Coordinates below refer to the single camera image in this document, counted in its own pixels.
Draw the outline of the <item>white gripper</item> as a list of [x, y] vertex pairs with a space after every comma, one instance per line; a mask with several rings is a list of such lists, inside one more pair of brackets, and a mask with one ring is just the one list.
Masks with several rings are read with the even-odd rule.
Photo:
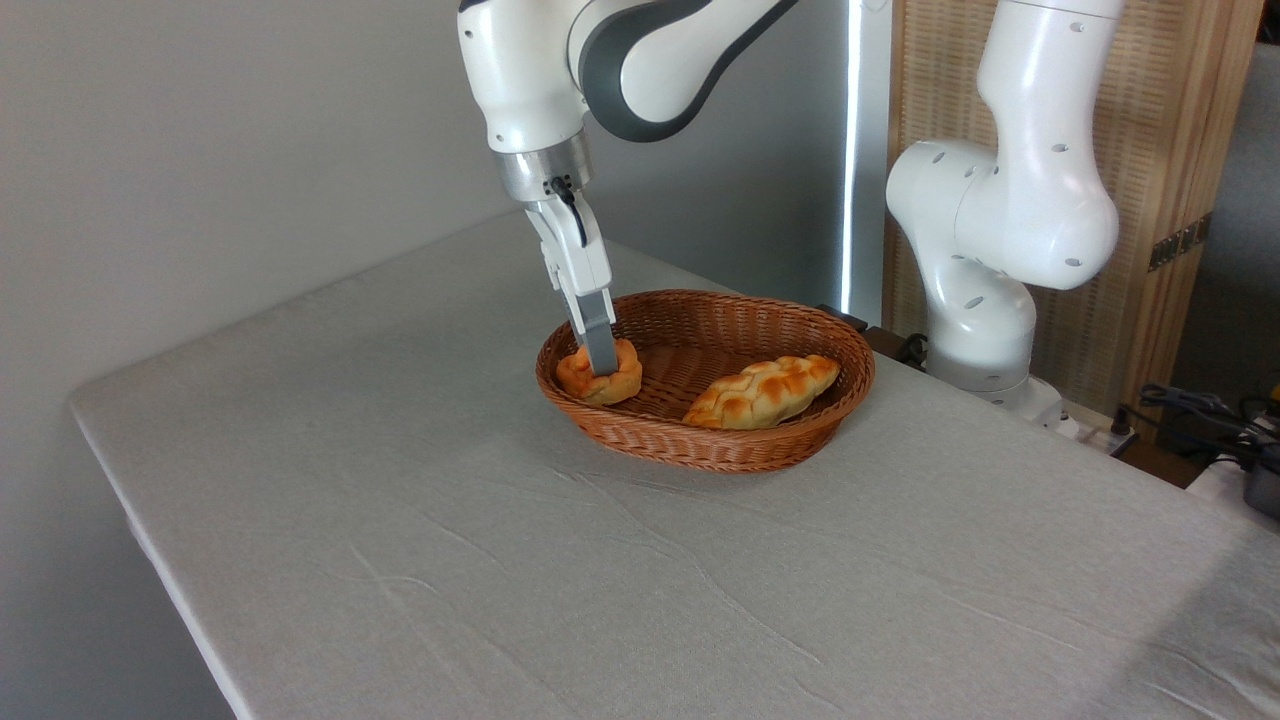
[[608, 291], [612, 272], [593, 210], [584, 196], [575, 196], [572, 202], [550, 196], [527, 202], [525, 211], [539, 233], [552, 286], [564, 299], [593, 375], [612, 375], [620, 365]]

